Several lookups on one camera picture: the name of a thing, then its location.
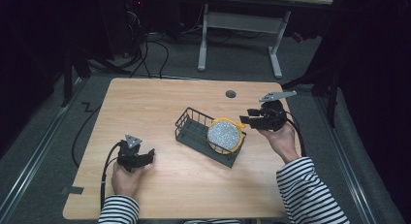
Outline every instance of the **desk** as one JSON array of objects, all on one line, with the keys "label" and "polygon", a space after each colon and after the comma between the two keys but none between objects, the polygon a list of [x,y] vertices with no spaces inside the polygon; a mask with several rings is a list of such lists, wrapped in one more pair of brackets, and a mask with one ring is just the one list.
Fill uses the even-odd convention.
[{"label": "desk", "polygon": [[[228,98],[227,90],[237,97]],[[105,160],[125,134],[142,139],[140,153],[152,148],[156,152],[135,196],[141,205],[140,218],[286,216],[275,180],[283,162],[256,130],[249,126],[243,130],[247,137],[231,169],[177,142],[174,136],[174,124],[187,107],[239,121],[247,109],[258,109],[258,99],[269,91],[281,91],[281,86],[273,82],[114,79],[73,184],[84,190],[81,195],[69,195],[64,217],[98,218]],[[288,110],[286,101],[281,102]],[[106,196],[112,193],[107,183]]]},{"label": "desk", "polygon": [[[302,2],[310,4],[326,4],[330,5],[332,0],[281,0],[287,2]],[[273,18],[265,16],[248,16],[237,15],[220,12],[209,12],[208,4],[205,4],[204,18],[203,18],[203,37],[200,46],[199,55],[199,71],[206,69],[206,34],[208,27],[227,28],[242,31],[253,31],[276,34],[272,46],[269,47],[269,58],[271,61],[274,76],[277,79],[282,78],[280,65],[278,63],[277,51],[281,39],[284,35],[285,28],[290,17],[291,11],[286,11],[284,17]]]}]

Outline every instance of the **basket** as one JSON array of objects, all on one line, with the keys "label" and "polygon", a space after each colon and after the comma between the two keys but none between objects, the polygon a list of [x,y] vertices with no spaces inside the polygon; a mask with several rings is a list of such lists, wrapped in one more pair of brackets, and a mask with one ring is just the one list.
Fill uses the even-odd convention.
[{"label": "basket", "polygon": [[[243,138],[241,139],[239,147],[234,151],[230,151],[207,139],[208,128],[212,124],[213,119],[211,116],[198,112],[190,107],[187,108],[175,123],[175,139],[209,158],[232,168],[241,151],[246,134],[241,132]],[[211,145],[217,147],[220,153],[210,147]]]}]

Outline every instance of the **person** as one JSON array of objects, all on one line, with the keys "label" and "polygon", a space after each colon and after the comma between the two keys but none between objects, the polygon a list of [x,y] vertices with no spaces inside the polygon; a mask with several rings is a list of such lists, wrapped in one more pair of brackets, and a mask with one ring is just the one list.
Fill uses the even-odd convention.
[{"label": "person", "polygon": [[[328,186],[315,173],[309,157],[300,157],[295,146],[295,130],[286,123],[278,131],[258,130],[284,161],[277,171],[278,188],[291,223],[350,223]],[[115,195],[105,199],[99,223],[137,223],[139,204],[132,198],[139,188],[143,168],[131,173],[114,163],[112,188]],[[204,223],[240,223],[213,219]]]}]

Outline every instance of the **yellow bowl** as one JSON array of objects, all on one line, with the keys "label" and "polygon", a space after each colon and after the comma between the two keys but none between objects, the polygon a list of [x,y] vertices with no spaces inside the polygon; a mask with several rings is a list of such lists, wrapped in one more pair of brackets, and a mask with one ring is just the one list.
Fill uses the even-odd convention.
[{"label": "yellow bowl", "polygon": [[236,152],[244,138],[241,131],[244,127],[243,124],[237,124],[229,118],[213,119],[207,131],[209,145],[221,154]]}]

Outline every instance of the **person's right hand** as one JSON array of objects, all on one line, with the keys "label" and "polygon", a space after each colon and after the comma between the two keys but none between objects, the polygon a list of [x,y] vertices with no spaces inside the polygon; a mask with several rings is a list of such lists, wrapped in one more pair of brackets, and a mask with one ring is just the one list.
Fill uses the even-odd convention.
[{"label": "person's right hand", "polygon": [[134,168],[131,173],[123,166],[114,163],[112,169],[111,185],[115,195],[133,197],[140,185],[140,178],[144,167]]},{"label": "person's right hand", "polygon": [[285,164],[300,158],[296,152],[295,130],[289,123],[285,123],[281,129],[275,132],[270,130],[258,130],[258,132],[269,140],[271,148]]}]

